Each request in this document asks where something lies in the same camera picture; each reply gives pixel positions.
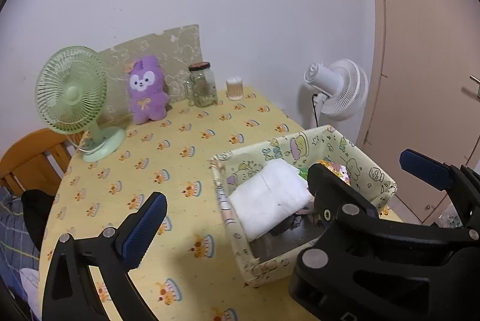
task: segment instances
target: screw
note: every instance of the screw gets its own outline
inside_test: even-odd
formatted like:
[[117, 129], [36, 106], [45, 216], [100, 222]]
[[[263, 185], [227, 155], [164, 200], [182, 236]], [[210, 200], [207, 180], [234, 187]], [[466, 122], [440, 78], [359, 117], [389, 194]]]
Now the screw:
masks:
[[308, 268], [318, 269], [327, 265], [328, 255], [321, 249], [310, 248], [303, 253], [301, 260]]
[[60, 242], [67, 242], [69, 238], [70, 235], [68, 233], [63, 233], [58, 239], [60, 240]]
[[103, 236], [104, 237], [112, 237], [115, 234], [115, 228], [114, 227], [108, 227], [103, 231]]
[[479, 238], [479, 233], [475, 229], [470, 229], [469, 235], [470, 235], [470, 238], [475, 241], [477, 241]]
[[344, 204], [342, 206], [342, 210], [345, 214], [348, 215], [357, 215], [358, 213], [360, 213], [359, 207], [354, 204]]

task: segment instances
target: pink door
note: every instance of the pink door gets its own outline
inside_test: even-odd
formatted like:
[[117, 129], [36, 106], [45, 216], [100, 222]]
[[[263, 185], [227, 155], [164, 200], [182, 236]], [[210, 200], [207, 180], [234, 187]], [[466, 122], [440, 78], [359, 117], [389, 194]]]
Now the pink door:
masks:
[[446, 193], [403, 172], [398, 158], [411, 148], [456, 166], [470, 159], [480, 134], [478, 86], [469, 79], [480, 77], [480, 2], [385, 3], [382, 78], [363, 150], [424, 222]]

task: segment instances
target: blue plaid cloth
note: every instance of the blue plaid cloth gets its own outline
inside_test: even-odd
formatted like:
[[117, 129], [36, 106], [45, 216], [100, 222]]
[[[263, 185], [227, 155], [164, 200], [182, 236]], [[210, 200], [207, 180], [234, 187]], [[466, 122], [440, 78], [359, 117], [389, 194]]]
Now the blue plaid cloth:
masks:
[[40, 252], [30, 239], [23, 221], [22, 201], [0, 187], [0, 276], [20, 298], [27, 295], [20, 280], [20, 269], [38, 271]]

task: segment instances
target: door handle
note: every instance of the door handle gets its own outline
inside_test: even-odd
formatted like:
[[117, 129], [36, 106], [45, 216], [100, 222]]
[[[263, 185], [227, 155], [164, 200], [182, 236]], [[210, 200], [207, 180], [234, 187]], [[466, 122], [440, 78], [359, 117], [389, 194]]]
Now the door handle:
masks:
[[478, 84], [477, 98], [480, 99], [480, 79], [473, 76], [473, 75], [470, 75], [470, 80], [473, 80], [474, 82], [476, 82]]

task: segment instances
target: patterned tablecloth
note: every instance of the patterned tablecloth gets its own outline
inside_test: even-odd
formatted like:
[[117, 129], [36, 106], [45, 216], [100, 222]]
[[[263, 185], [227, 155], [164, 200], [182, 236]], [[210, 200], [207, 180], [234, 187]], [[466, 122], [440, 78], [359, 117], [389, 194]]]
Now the patterned tablecloth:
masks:
[[[79, 154], [58, 189], [40, 256], [39, 302], [58, 237], [97, 236], [138, 209], [153, 191], [168, 199], [167, 217], [130, 277], [160, 320], [315, 320], [288, 294], [289, 280], [246, 286], [218, 211], [209, 159], [302, 128], [263, 96], [224, 92], [209, 108], [174, 103], [162, 121], [130, 125], [109, 157], [88, 164]], [[397, 219], [393, 212], [389, 218]], [[120, 320], [97, 268], [92, 275], [111, 320]]]

